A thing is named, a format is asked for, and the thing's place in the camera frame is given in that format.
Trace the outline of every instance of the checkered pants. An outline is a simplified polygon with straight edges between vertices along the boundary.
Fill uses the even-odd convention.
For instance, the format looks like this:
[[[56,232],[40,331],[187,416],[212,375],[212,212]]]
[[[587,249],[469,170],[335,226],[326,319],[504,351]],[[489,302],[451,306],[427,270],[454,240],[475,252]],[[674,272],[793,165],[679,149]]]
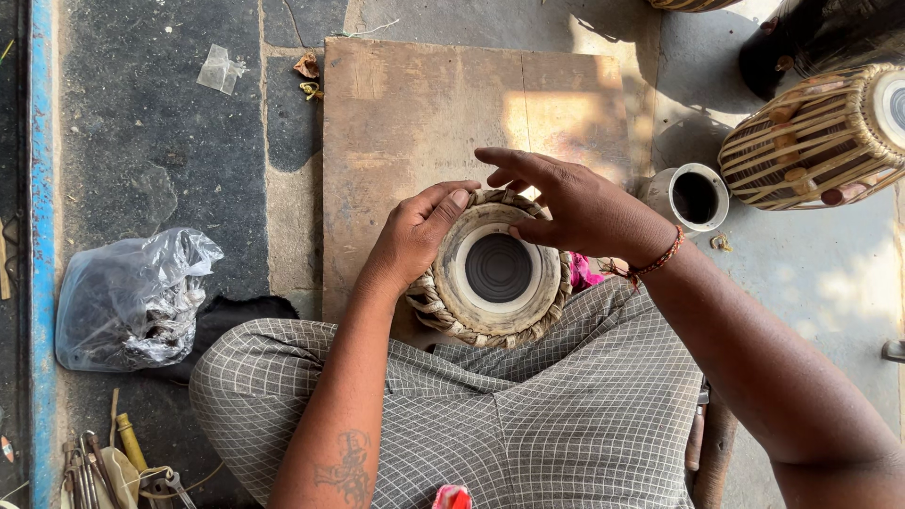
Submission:
[[[227,332],[190,386],[198,420],[261,504],[335,325],[257,320]],[[372,507],[427,508],[440,485],[477,507],[686,507],[700,372],[642,288],[611,278],[514,350],[389,343]]]

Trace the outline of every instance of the red thread bracelet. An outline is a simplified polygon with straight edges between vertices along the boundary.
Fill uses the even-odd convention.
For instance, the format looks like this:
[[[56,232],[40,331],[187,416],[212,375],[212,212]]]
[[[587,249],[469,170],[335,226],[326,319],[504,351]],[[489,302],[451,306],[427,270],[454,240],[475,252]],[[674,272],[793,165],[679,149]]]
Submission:
[[[679,251],[679,246],[685,240],[685,232],[682,231],[681,226],[676,225],[676,230],[679,231],[679,234],[676,236],[676,241],[672,243],[672,247],[670,247],[669,251],[667,251],[663,256],[661,256],[657,261],[653,262],[650,265],[647,265],[643,269],[628,266],[627,271],[623,271],[619,269],[619,267],[615,266],[615,264],[610,261],[609,264],[605,264],[603,269],[606,270],[610,274],[618,275],[619,277],[623,277],[629,282],[632,283],[632,286],[635,290],[638,290],[638,283],[641,282],[641,276],[644,274],[651,273],[660,267],[662,267],[666,262],[672,258],[677,251]]]

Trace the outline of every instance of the drum with wooden blocks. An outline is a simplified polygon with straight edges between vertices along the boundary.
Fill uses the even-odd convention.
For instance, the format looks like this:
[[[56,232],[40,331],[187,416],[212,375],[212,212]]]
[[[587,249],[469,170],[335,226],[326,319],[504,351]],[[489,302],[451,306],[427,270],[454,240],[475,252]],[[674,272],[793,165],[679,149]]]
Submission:
[[[427,272],[405,292],[418,320],[474,346],[514,348],[539,339],[572,293],[569,253],[509,234],[543,217],[509,189],[478,189],[440,243]]]
[[[905,171],[905,68],[873,64],[809,78],[738,125],[720,173],[765,210],[862,200]]]
[[[658,9],[682,11],[684,13],[706,13],[716,11],[741,0],[649,0]]]

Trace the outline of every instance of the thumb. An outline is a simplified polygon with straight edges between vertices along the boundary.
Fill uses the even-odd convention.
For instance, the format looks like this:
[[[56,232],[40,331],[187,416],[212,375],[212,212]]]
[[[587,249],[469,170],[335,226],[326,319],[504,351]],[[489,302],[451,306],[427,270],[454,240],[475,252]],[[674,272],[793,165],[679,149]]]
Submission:
[[[510,235],[531,244],[557,247],[556,226],[547,219],[521,219],[510,226]]]
[[[465,189],[456,189],[446,196],[439,205],[433,208],[431,215],[424,222],[425,228],[431,232],[432,236],[439,239],[446,235],[455,223],[456,219],[462,215],[465,206],[468,204],[468,191]]]

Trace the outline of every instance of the hand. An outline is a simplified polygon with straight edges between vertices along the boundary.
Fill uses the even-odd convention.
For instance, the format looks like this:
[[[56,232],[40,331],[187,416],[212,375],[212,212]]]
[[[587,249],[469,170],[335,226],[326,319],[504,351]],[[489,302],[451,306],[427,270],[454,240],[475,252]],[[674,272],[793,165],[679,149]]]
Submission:
[[[399,202],[386,219],[358,285],[397,299],[433,263],[443,236],[465,210],[469,191],[479,187],[474,180],[441,182]]]
[[[530,186],[548,206],[552,221],[522,219],[510,234],[591,257],[622,258],[643,268],[663,255],[676,228],[647,205],[587,167],[521,150],[477,149],[479,161],[499,167],[487,184],[520,193]]]

